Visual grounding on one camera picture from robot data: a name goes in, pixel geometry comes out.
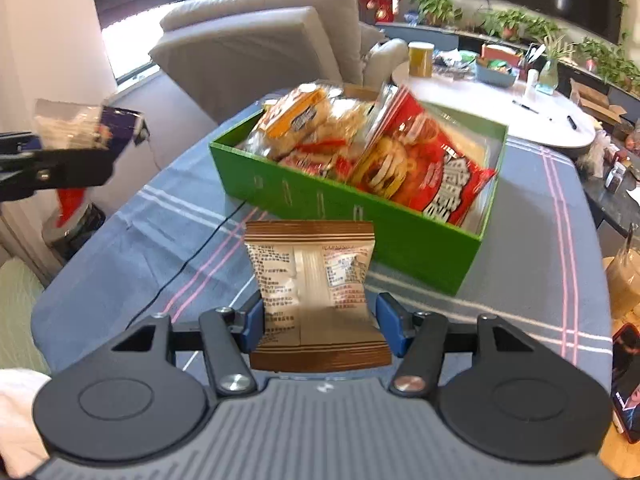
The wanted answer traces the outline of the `brown white snack packet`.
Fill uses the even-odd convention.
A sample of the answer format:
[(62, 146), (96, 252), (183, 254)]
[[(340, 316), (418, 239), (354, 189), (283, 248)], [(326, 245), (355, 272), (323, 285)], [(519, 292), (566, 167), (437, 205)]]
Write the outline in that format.
[(244, 243), (265, 309), (256, 370), (334, 373), (390, 365), (364, 282), (375, 246), (367, 221), (252, 221)]

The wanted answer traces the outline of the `blue snack tray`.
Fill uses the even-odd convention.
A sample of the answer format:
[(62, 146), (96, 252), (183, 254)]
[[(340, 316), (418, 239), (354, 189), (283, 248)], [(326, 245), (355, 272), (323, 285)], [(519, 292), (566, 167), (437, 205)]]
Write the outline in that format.
[(503, 60), (477, 58), (475, 60), (475, 78), (483, 84), (498, 88), (510, 88), (518, 78), (518, 69)]

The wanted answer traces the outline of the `blue striped tablecloth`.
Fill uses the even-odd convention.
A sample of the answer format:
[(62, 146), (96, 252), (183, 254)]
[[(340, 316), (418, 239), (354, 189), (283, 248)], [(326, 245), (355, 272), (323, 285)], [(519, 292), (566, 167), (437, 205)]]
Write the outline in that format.
[(251, 105), (179, 156), (104, 223), (32, 311), (52, 372), (148, 316), (200, 324), (264, 306), (252, 365), (353, 367), (407, 339), (378, 300), (448, 323), (495, 315), (603, 385), (608, 286), (574, 164), (493, 122), (467, 125), (401, 97), (340, 182), (243, 148)]

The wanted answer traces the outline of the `smartphone with red case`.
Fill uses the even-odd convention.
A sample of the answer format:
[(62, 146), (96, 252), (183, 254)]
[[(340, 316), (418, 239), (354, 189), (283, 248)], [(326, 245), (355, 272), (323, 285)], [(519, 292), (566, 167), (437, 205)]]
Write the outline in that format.
[(618, 426), (629, 443), (639, 442), (639, 330), (624, 324), (613, 338), (611, 399)]

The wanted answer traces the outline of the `black marker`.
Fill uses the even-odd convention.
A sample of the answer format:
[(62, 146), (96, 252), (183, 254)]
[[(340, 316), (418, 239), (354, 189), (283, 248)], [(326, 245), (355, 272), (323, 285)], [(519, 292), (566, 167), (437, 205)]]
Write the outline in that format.
[(578, 130), (577, 124), (574, 121), (574, 118), (570, 115), (567, 115), (567, 121), (570, 123), (570, 126), (572, 127), (573, 130)]

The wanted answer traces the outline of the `red noodle snack bag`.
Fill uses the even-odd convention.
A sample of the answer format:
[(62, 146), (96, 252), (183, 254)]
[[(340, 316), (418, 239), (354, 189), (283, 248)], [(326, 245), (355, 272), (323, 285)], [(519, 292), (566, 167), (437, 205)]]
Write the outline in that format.
[(397, 90), (349, 184), (423, 217), (461, 226), (495, 177), (486, 148), (462, 125)]

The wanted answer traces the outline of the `clear bag of crackers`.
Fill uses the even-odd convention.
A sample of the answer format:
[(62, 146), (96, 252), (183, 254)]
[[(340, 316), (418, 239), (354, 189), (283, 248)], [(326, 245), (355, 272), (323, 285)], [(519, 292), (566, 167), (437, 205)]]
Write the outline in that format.
[(378, 117), (378, 103), (335, 98), (328, 118), (300, 146), (311, 153), (331, 154), (364, 138)]

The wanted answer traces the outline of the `glass vase with plant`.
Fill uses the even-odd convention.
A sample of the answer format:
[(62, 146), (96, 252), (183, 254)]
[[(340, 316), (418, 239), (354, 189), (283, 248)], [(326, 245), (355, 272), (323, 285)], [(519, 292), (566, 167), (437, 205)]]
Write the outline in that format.
[(548, 96), (552, 96), (559, 85), (559, 62), (562, 58), (570, 58), (575, 45), (565, 39), (563, 34), (549, 32), (542, 40), (546, 62), (539, 72), (536, 89)]

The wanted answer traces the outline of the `small red white snack pack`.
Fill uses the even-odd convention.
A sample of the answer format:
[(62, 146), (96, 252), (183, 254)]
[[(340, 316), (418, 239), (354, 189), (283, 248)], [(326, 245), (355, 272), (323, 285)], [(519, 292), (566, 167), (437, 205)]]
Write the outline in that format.
[[(143, 115), (106, 105), (39, 100), (34, 115), (35, 133), (45, 150), (109, 150), (119, 159), (127, 146), (149, 140)], [(86, 202), (89, 188), (59, 188), (58, 212), (53, 225), (62, 228)]]

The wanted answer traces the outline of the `red chip bag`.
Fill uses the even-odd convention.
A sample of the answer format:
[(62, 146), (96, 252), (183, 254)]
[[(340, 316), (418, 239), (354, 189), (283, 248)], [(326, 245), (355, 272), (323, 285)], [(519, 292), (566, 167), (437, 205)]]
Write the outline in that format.
[(313, 177), (340, 182), (348, 180), (358, 159), (343, 140), (305, 143), (282, 158), (279, 165)]

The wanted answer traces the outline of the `dark marble round table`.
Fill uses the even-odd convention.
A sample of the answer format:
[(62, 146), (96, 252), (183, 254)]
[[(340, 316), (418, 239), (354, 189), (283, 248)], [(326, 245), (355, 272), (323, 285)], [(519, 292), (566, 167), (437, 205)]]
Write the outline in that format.
[(588, 152), (576, 162), (592, 218), (606, 222), (621, 236), (639, 232), (639, 159), (604, 130), (598, 130)]

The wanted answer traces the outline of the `yellow canister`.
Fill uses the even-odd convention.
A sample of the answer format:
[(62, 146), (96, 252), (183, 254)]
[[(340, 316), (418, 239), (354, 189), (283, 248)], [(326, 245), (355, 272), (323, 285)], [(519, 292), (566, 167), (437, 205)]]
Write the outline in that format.
[(434, 44), (425, 41), (411, 41), (409, 48), (409, 75), (431, 78), (433, 73)]

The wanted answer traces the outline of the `beige sofa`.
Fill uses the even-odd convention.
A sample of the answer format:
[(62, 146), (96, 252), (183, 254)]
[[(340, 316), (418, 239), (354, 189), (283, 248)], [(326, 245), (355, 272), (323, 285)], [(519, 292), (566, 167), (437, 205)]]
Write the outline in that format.
[(380, 88), (409, 53), (358, 0), (188, 0), (160, 27), (152, 61), (215, 122), (304, 82)]

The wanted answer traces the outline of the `black pen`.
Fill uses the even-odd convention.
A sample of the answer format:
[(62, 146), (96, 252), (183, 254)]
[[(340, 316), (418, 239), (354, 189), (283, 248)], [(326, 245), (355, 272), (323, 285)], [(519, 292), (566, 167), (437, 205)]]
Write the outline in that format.
[(537, 112), (536, 110), (534, 110), (533, 108), (531, 108), (530, 106), (528, 106), (528, 105), (526, 105), (524, 103), (518, 102), (517, 100), (512, 100), (512, 103), (514, 105), (517, 105), (517, 106), (521, 107), (523, 110), (528, 110), (529, 112), (532, 112), (532, 113), (534, 113), (536, 115), (539, 115), (539, 112)]

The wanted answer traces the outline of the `orange cracker pack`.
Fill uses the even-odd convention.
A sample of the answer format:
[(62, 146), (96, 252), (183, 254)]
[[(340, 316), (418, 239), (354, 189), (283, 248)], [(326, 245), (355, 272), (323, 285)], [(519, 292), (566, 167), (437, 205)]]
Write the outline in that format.
[(301, 84), (265, 111), (244, 141), (243, 150), (279, 160), (324, 124), (330, 111), (331, 101), (326, 88), (318, 84)]

